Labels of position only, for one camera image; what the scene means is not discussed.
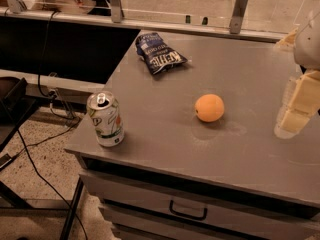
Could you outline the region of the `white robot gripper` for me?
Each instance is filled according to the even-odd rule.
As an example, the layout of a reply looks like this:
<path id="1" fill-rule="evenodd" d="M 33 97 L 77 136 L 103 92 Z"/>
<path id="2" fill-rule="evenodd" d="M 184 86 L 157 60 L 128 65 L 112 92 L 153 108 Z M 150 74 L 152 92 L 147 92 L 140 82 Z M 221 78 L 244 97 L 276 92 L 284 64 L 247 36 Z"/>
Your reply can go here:
<path id="1" fill-rule="evenodd" d="M 297 79 L 289 78 L 277 115 L 275 135 L 290 139 L 320 110 L 320 12 L 310 12 L 307 20 L 279 40 L 275 48 L 294 48 L 295 62 L 308 69 Z"/>

